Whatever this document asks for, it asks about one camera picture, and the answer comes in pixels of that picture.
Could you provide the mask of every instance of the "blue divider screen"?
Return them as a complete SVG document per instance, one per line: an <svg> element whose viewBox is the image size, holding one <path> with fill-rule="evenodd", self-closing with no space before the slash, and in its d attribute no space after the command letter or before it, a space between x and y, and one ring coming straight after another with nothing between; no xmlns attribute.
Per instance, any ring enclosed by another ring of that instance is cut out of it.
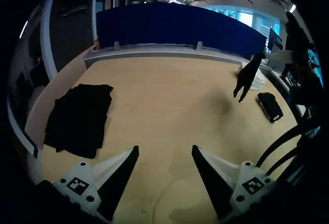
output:
<svg viewBox="0 0 329 224"><path fill-rule="evenodd" d="M233 18L200 7L154 3L121 6L96 14L101 48L129 44L187 44L239 54L263 52L266 37Z"/></svg>

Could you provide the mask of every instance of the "desk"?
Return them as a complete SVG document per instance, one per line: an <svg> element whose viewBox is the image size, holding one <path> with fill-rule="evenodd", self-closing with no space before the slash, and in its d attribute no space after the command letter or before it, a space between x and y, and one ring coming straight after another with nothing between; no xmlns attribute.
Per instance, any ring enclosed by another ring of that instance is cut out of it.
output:
<svg viewBox="0 0 329 224"><path fill-rule="evenodd" d="M296 125L267 81L283 118L271 124L249 91L233 98L238 65L195 58L120 58L94 63L78 80L114 87L104 144L89 160L45 145L43 177L54 181L81 160L99 163L139 145L140 156L115 213L116 223L216 223L215 211L191 156L192 145L233 163L257 162ZM295 147L294 138L263 164L269 169ZM283 167L273 173L276 178Z"/></svg>

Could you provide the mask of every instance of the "black cloth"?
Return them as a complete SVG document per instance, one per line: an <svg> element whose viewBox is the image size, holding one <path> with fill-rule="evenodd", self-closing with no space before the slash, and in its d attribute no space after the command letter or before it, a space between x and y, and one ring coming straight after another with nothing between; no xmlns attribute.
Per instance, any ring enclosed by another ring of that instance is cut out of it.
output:
<svg viewBox="0 0 329 224"><path fill-rule="evenodd" d="M271 93L259 93L258 100L262 104L264 111L268 115L271 123L283 117L282 110Z"/></svg>
<svg viewBox="0 0 329 224"><path fill-rule="evenodd" d="M56 152L94 158L102 147L104 125L112 98L109 85L80 84L55 101L44 143Z"/></svg>

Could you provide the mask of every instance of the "screw hole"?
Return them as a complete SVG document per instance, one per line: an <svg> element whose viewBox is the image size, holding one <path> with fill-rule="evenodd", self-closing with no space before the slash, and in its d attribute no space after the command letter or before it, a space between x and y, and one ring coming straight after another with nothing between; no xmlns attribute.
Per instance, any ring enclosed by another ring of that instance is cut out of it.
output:
<svg viewBox="0 0 329 224"><path fill-rule="evenodd" d="M88 202L93 202L95 200L93 196L87 196L86 199Z"/></svg>
<svg viewBox="0 0 329 224"><path fill-rule="evenodd" d="M244 200L244 196L243 195L239 195L239 196L236 197L236 200L238 202L242 202Z"/></svg>

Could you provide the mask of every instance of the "window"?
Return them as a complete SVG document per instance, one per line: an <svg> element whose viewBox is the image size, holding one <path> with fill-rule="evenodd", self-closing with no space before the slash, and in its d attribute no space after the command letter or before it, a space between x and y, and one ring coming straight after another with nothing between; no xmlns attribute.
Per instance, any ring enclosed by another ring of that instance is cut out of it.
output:
<svg viewBox="0 0 329 224"><path fill-rule="evenodd" d="M235 10L225 10L225 15L236 19L237 12Z"/></svg>
<svg viewBox="0 0 329 224"><path fill-rule="evenodd" d="M238 12L238 20L249 27L251 27L253 23L253 15L252 14L247 14L243 12Z"/></svg>
<svg viewBox="0 0 329 224"><path fill-rule="evenodd" d="M217 13L224 14L233 19L236 19L260 32L262 35L266 37L265 47L267 52L270 52L267 49L267 45L269 43L270 29L272 28L278 35L280 35L280 24L274 22L271 19L262 17L258 14L249 14L232 9L214 9L214 8L207 8L207 9L215 11Z"/></svg>

